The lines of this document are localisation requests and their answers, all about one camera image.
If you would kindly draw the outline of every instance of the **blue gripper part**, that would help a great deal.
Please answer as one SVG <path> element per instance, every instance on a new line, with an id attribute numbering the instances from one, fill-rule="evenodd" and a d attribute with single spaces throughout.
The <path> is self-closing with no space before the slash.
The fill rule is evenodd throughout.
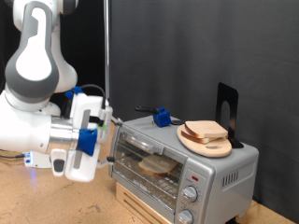
<path id="1" fill-rule="evenodd" d="M 74 88 L 72 88 L 72 90 L 70 90 L 70 91 L 67 91 L 66 93 L 65 93 L 65 95 L 66 95 L 66 97 L 68 98 L 68 99 L 71 99 L 71 100 L 73 100 L 73 98 L 74 98 L 74 94 L 79 94 L 79 93 L 82 93 L 83 91 L 82 91 L 82 88 L 80 88 L 80 87 L 74 87 Z"/>
<path id="2" fill-rule="evenodd" d="M 93 156 L 95 143 L 97 141 L 97 130 L 80 129 L 77 150 Z"/>
<path id="3" fill-rule="evenodd" d="M 164 107 L 160 107 L 158 109 L 161 113 L 159 114 L 153 114 L 153 120 L 155 121 L 155 123 L 160 127 L 164 127 L 167 126 L 169 124 L 171 124 L 171 119 L 170 119 L 170 113 L 168 110 L 165 110 Z"/>

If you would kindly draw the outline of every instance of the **oven handle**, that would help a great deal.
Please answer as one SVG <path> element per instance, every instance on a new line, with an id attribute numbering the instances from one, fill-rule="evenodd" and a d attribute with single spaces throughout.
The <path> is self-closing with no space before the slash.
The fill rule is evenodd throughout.
<path id="1" fill-rule="evenodd" d="M 164 150 L 163 147 L 156 147 L 149 143 L 145 143 L 144 141 L 140 141 L 137 139 L 137 137 L 131 136 L 129 133 L 122 133 L 121 138 L 124 141 L 132 144 L 133 146 L 148 152 L 149 154 L 153 154 L 153 153 L 158 153 L 159 155 L 163 154 L 163 150 Z"/>

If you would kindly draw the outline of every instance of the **wooden table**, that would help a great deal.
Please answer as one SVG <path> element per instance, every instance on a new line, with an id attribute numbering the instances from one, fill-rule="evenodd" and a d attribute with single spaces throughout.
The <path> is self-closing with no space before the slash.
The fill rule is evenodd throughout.
<path id="1" fill-rule="evenodd" d="M 114 125 L 111 127 L 100 160 L 109 154 Z M 19 153 L 0 151 L 0 154 Z M 115 190 L 107 167 L 97 170 L 94 181 L 86 184 L 54 177 L 51 169 L 26 168 L 23 159 L 0 159 L 0 223 L 142 223 L 116 200 Z M 293 223 L 257 203 L 238 221 Z"/>

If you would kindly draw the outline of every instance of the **silver toaster oven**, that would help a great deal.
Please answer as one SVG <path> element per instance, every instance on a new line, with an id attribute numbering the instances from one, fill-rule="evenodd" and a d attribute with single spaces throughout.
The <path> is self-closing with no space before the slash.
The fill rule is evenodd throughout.
<path id="1" fill-rule="evenodd" d="M 180 143 L 177 128 L 159 128 L 152 117 L 117 126 L 110 176 L 172 223 L 223 224 L 244 216 L 251 206 L 258 150 L 244 144 L 224 158 L 203 157 Z M 138 163 L 150 154 L 178 165 L 164 177 L 142 173 Z"/>

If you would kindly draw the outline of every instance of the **toaster oven door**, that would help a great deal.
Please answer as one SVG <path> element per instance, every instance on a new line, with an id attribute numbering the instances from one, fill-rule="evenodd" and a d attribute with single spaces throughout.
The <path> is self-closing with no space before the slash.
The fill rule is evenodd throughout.
<path id="1" fill-rule="evenodd" d="M 159 143 L 123 128 L 117 133 L 113 151 L 113 173 L 175 214 L 183 162 L 174 160 L 175 156 L 170 158 L 169 151 Z"/>

